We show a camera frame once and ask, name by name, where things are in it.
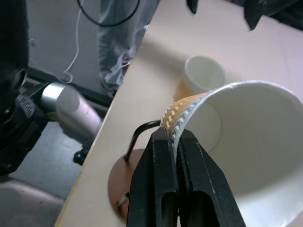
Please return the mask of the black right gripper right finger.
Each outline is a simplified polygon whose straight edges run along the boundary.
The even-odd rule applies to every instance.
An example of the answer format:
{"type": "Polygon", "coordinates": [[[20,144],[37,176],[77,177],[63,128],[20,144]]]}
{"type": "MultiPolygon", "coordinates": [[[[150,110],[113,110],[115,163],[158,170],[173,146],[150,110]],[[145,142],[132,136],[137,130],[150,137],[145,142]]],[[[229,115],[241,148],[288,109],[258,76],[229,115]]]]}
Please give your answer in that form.
{"type": "Polygon", "coordinates": [[[244,227],[224,173],[189,130],[178,142],[179,218],[183,227],[244,227]]]}

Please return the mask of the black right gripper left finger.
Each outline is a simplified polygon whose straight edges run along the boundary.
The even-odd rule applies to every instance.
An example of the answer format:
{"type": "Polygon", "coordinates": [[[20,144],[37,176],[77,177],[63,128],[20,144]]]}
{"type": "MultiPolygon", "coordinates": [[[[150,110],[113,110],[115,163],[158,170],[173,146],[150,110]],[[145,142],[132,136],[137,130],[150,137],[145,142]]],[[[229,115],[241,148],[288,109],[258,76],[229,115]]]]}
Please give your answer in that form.
{"type": "Polygon", "coordinates": [[[175,227],[178,181],[173,149],[164,129],[152,133],[131,180],[128,227],[175,227]]]}

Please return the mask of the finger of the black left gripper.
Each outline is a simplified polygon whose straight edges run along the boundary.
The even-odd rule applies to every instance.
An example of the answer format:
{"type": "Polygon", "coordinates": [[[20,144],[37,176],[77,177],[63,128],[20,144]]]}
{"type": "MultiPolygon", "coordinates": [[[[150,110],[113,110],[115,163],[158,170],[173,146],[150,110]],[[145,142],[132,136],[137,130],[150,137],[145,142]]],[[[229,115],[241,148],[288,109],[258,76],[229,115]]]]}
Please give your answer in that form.
{"type": "Polygon", "coordinates": [[[301,0],[246,0],[244,18],[254,30],[262,16],[271,17],[293,28],[303,29],[303,2],[301,0]]]}
{"type": "Polygon", "coordinates": [[[192,15],[195,15],[199,9],[199,5],[203,0],[185,0],[186,6],[192,15]]]}

